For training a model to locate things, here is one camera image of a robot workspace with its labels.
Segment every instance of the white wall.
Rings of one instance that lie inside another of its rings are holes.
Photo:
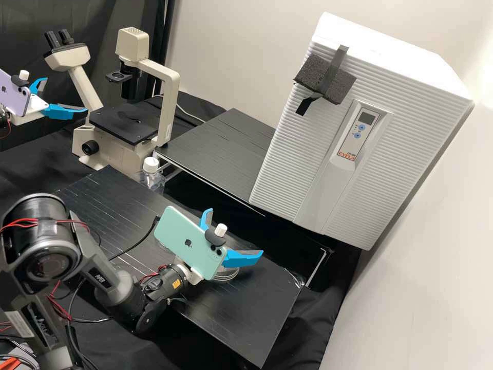
[[[491,0],[181,0],[167,66],[181,89],[277,125],[324,11],[439,53],[463,77]]]

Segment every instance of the black table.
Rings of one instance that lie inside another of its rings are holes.
[[[179,93],[178,101],[188,112],[204,120],[224,112],[217,105],[183,92]],[[160,108],[159,97],[151,98],[148,102]],[[172,137],[180,136],[200,123],[176,109]],[[23,195],[63,189],[93,172],[70,154],[74,126],[0,154],[0,213]],[[269,250],[268,255],[274,256],[277,263],[304,276],[309,276],[313,270],[311,260],[319,258],[317,254],[309,256],[307,253],[319,243],[325,243],[324,240],[318,240],[317,235],[284,219],[262,217],[246,209],[186,173],[170,180],[165,190],[165,196],[196,215],[212,204],[217,221],[226,221],[235,235]],[[301,289],[263,370],[318,370],[360,251],[340,245],[328,263],[321,267],[315,279],[316,284],[312,283],[312,286],[315,285],[323,292]],[[67,292],[64,287],[59,290],[59,296]],[[84,299],[75,300],[72,312],[75,317],[96,319],[105,316],[102,309],[96,308],[89,285],[83,285],[80,295]],[[67,308],[69,299],[62,300],[62,306]],[[172,309],[165,311],[156,329],[146,339],[132,335],[115,321],[96,325],[76,323],[75,326],[81,349],[100,369],[245,370],[249,366],[228,347]]]
[[[101,247],[110,257],[132,245],[156,215],[173,205],[190,219],[199,219],[168,199],[151,192],[111,167],[91,174],[57,192],[67,207],[96,230]],[[228,233],[226,245],[254,249]],[[156,272],[173,261],[151,234],[117,264],[137,278]],[[262,367],[299,292],[301,283],[293,274],[262,257],[252,267],[241,269],[227,283],[202,282],[183,293],[186,303],[173,302],[177,312],[217,340]]]

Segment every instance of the microscope arm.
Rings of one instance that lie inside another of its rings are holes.
[[[153,62],[150,59],[143,59],[133,62],[130,59],[120,56],[120,60],[129,67],[136,67],[163,81],[163,103],[161,106],[161,116],[159,118],[159,128],[157,137],[153,138],[156,146],[163,146],[171,139],[171,130],[175,117],[175,106],[178,99],[178,88],[180,85],[180,75],[172,69],[166,68],[162,64]]]

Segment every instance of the white bottle cap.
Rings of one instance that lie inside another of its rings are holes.
[[[223,237],[226,234],[227,226],[225,224],[217,224],[214,234]]]
[[[156,173],[159,168],[159,159],[154,157],[147,157],[144,159],[144,164],[142,165],[142,169],[147,173]]]
[[[23,81],[27,81],[29,79],[29,72],[21,69],[21,71],[19,72],[19,78]]]

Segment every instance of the sticker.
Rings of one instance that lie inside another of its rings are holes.
[[[31,328],[27,325],[19,311],[4,311],[4,313],[21,337],[34,338],[34,333],[31,331]]]
[[[173,128],[173,125],[169,125],[168,128],[166,129],[166,135],[165,139],[168,140],[171,137],[171,129]]]

